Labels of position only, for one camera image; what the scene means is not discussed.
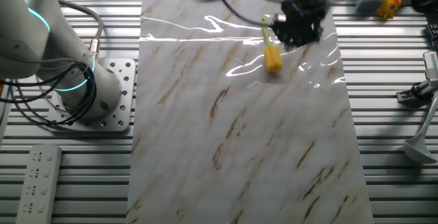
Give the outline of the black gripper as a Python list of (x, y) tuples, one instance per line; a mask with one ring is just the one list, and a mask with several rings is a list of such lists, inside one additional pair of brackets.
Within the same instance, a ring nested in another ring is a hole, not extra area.
[(282, 14), (274, 15), (272, 31), (285, 49), (294, 47), (294, 42), (301, 42), (302, 46), (319, 43), (324, 5), (301, 8), (295, 1), (283, 0), (281, 11)]

